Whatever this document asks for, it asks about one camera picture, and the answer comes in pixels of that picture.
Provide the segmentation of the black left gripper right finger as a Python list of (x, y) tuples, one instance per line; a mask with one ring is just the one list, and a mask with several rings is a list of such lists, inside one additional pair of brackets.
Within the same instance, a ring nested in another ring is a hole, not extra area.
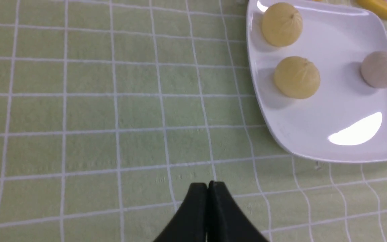
[(245, 216), (221, 181), (210, 181), (208, 185), (208, 241), (268, 241)]

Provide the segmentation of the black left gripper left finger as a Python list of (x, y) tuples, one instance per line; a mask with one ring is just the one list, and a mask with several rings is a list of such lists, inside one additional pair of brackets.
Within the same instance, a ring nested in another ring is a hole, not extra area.
[(192, 183), (177, 212), (155, 242), (204, 242), (206, 240), (207, 185)]

